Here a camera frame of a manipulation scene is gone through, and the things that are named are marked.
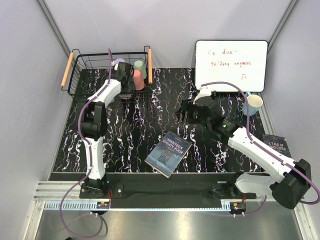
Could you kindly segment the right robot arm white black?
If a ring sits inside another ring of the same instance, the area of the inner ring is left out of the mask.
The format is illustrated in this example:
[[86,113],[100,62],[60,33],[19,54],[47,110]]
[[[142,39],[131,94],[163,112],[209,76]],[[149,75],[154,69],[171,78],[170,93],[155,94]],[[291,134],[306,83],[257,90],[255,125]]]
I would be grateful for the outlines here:
[[246,155],[267,172],[236,174],[227,185],[230,197],[236,199],[247,193],[271,196],[292,210],[311,188],[311,165],[306,160],[295,161],[275,151],[237,120],[222,116],[221,107],[208,88],[202,88],[194,99],[182,100],[176,116],[182,122],[201,125],[215,140]]

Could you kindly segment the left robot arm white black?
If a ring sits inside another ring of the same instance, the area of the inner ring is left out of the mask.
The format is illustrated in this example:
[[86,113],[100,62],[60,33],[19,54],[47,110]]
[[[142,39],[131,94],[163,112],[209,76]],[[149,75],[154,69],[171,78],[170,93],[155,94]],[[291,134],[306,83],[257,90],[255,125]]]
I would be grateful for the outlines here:
[[81,180],[83,194],[103,198],[109,193],[103,161],[103,139],[108,127],[106,107],[117,95],[134,88],[133,74],[131,64],[112,61],[103,85],[79,102],[77,130],[84,143],[87,164],[86,175]]

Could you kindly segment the pink ceramic mug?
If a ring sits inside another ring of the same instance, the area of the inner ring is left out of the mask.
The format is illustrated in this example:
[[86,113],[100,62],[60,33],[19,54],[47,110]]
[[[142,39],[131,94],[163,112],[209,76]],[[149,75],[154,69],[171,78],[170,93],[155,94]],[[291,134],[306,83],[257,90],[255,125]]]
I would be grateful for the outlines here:
[[120,94],[119,97],[122,100],[128,101],[128,100],[130,100],[132,98],[132,94]]

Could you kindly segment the light blue mug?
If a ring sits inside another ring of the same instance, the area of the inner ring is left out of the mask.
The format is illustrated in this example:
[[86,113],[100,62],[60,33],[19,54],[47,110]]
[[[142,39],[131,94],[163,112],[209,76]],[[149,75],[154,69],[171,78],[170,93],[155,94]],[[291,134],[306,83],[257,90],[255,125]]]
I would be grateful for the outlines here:
[[248,106],[246,102],[243,103],[242,113],[245,116],[253,116],[263,105],[263,99],[256,94],[251,94],[250,92],[246,92],[245,96],[248,102]]

